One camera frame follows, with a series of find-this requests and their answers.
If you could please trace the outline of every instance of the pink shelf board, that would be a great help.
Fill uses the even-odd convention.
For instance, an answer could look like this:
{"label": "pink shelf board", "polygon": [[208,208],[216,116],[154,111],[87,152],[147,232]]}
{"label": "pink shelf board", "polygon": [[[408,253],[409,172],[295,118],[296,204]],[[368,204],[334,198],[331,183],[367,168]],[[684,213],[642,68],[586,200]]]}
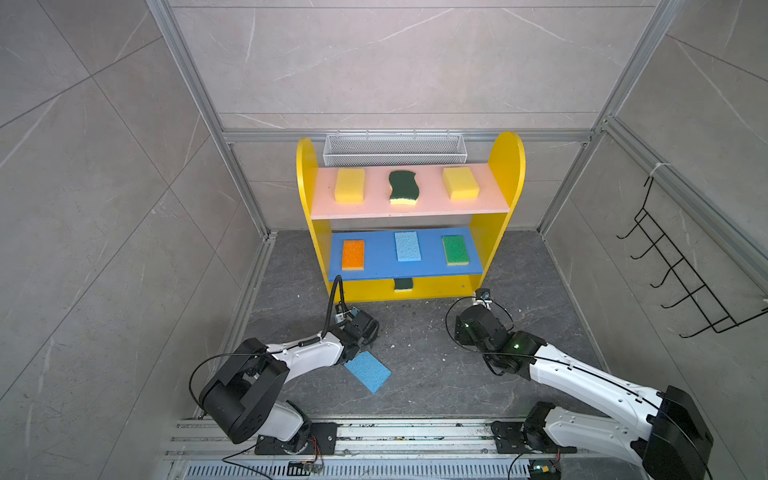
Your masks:
{"label": "pink shelf board", "polygon": [[[470,167],[480,186],[473,200],[451,200],[442,180],[446,167]],[[424,215],[502,214],[509,206],[487,164],[399,165],[365,167],[366,187],[361,204],[338,204],[333,197],[338,168],[320,168],[317,173],[312,219],[420,217]],[[416,205],[391,205],[389,172],[410,170],[416,173],[419,200]]]}

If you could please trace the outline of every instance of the black wire rack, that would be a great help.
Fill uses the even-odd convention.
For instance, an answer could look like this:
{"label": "black wire rack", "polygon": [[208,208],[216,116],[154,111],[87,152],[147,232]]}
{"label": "black wire rack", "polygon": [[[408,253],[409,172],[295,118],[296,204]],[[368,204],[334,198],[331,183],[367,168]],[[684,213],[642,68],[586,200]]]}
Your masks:
{"label": "black wire rack", "polygon": [[[677,278],[677,281],[680,283],[680,285],[683,286],[683,289],[685,290],[685,293],[686,293],[686,295],[683,296],[683,298],[679,299],[677,302],[673,303],[672,305],[662,305],[661,308],[664,308],[664,309],[673,308],[679,305],[680,303],[682,303],[684,300],[690,298],[694,302],[694,305],[696,305],[696,308],[698,308],[699,312],[701,312],[701,315],[707,321],[707,326],[705,326],[703,329],[700,329],[694,333],[691,333],[690,335],[680,334],[680,337],[684,339],[689,339],[709,329],[712,329],[715,333],[723,333],[734,327],[743,325],[744,323],[747,323],[750,320],[756,319],[758,316],[767,314],[768,307],[762,309],[760,313],[753,315],[750,318],[742,320],[740,322],[737,322],[731,316],[731,314],[728,312],[728,309],[726,309],[726,307],[722,304],[722,302],[720,302],[720,299],[717,298],[717,295],[714,294],[712,289],[709,288],[709,286],[707,285],[707,282],[705,282],[704,279],[701,278],[701,275],[699,275],[699,273],[696,271],[694,266],[691,265],[688,259],[683,255],[683,253],[680,252],[680,249],[677,248],[677,245],[675,245],[675,242],[673,242],[672,239],[669,238],[669,236],[664,231],[664,229],[661,228],[661,225],[659,225],[659,223],[650,215],[648,210],[646,210],[645,204],[648,202],[648,195],[650,194],[650,188],[653,186],[653,184],[654,184],[654,179],[652,177],[648,177],[648,179],[646,179],[645,183],[643,184],[643,187],[647,185],[648,189],[645,192],[645,199],[643,200],[643,206],[640,208],[640,211],[637,212],[637,215],[634,216],[634,227],[632,227],[632,230],[630,230],[629,233],[627,233],[624,236],[617,235],[616,237],[623,240],[629,237],[632,234],[632,232],[634,232],[636,229],[639,228],[643,232],[643,234],[645,234],[645,237],[648,239],[648,241],[650,241],[650,247],[648,247],[639,257],[631,256],[631,258],[633,260],[639,260],[645,257],[645,255],[648,252],[652,250],[656,250],[659,256],[667,264],[667,272],[664,274],[664,278],[661,279],[658,285],[654,285],[652,283],[650,285],[653,288],[659,288],[660,286],[664,285],[664,282],[667,280],[669,275],[672,274],[675,276],[675,278]],[[654,240],[650,236],[650,234],[647,232],[646,228],[643,227],[643,225],[641,225],[641,222],[643,222],[644,220],[652,222],[653,226],[656,229],[658,229],[658,231],[660,232],[660,236],[656,240]],[[666,239],[667,242],[672,246],[672,249],[674,249],[674,252],[677,252],[677,255],[680,256],[679,260],[674,260],[669,258],[669,256],[665,255],[664,252],[659,248],[659,242],[661,242],[664,239]],[[687,266],[687,268],[694,273],[695,280],[697,280],[697,283],[694,286],[690,286],[688,283],[684,282],[682,276],[675,270],[678,267],[683,268],[684,266]],[[701,306],[701,304],[703,303],[702,298],[699,298],[697,300],[697,298],[694,296],[694,294],[697,294],[697,293],[699,293],[700,296],[711,296],[711,298],[714,299],[715,302],[717,302],[717,305],[720,306],[723,312],[725,312],[725,316],[713,322],[710,316],[704,312],[704,308],[702,308]]]}

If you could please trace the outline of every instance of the wire mesh basket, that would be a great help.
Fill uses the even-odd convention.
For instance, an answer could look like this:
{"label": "wire mesh basket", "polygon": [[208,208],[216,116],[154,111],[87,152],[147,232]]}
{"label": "wire mesh basket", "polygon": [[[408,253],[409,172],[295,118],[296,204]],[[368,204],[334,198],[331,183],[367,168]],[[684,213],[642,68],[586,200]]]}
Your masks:
{"label": "wire mesh basket", "polygon": [[331,134],[323,148],[326,167],[464,164],[460,134]]}

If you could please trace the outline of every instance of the blue sponge on floor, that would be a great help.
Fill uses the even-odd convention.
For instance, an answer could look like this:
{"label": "blue sponge on floor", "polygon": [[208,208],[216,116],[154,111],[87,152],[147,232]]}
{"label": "blue sponge on floor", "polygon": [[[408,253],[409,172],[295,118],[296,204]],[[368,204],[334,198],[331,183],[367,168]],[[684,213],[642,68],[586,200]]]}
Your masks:
{"label": "blue sponge on floor", "polygon": [[377,360],[371,352],[358,354],[352,361],[344,364],[347,370],[357,377],[371,393],[379,391],[384,382],[392,375],[382,363]]}
{"label": "blue sponge on floor", "polygon": [[399,262],[419,262],[422,259],[416,232],[395,232],[395,248]]}

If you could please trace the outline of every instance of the yellow shelf side panel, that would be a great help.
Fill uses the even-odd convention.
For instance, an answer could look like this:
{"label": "yellow shelf side panel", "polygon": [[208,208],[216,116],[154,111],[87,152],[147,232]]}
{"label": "yellow shelf side panel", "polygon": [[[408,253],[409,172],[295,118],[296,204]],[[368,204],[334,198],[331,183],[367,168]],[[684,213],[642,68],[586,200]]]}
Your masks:
{"label": "yellow shelf side panel", "polygon": [[488,166],[502,189],[504,199],[509,205],[506,214],[476,214],[469,222],[469,231],[475,240],[475,247],[483,266],[482,275],[472,275],[472,289],[482,285],[485,274],[491,266],[491,260],[502,241],[509,219],[515,212],[525,182],[525,149],[520,136],[504,132],[496,138],[488,159]]}
{"label": "yellow shelf side panel", "polygon": [[328,278],[328,265],[331,260],[332,232],[330,220],[312,220],[312,202],[315,198],[317,168],[315,147],[309,138],[302,138],[296,148],[296,181],[299,183],[299,196],[301,197],[301,206],[304,208],[306,225],[310,229],[312,243],[315,244],[315,253],[317,253],[317,261],[325,279]]}

